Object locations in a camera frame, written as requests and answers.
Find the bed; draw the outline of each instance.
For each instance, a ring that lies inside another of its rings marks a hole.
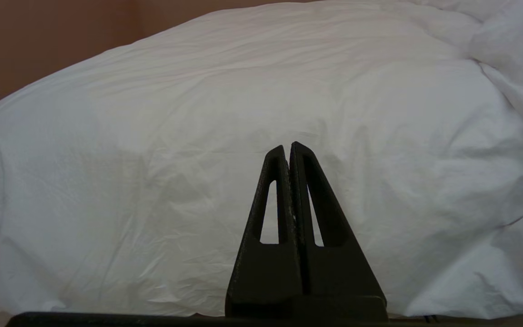
[[[514,0],[223,10],[9,95],[0,309],[222,315],[263,157],[293,141],[390,313],[523,314]]]

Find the white duvet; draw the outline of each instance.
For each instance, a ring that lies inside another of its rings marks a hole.
[[[222,315],[299,141],[389,312],[523,313],[523,1],[426,3],[211,13],[0,101],[0,309]]]

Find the white comforter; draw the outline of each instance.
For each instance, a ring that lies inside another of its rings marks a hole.
[[[222,315],[300,141],[390,312],[523,313],[523,1],[432,4],[216,12],[0,101],[0,309]]]

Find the brown wall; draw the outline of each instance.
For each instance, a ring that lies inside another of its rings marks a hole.
[[[273,2],[282,0],[0,0],[0,99],[205,13]]]
[[[195,17],[222,9],[245,8],[276,2],[314,0],[137,0],[145,35],[153,35]]]

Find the white bedsheet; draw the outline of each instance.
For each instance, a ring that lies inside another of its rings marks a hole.
[[[0,101],[0,309],[222,315],[265,152],[299,141],[390,312],[523,313],[523,119],[452,3],[225,10]]]

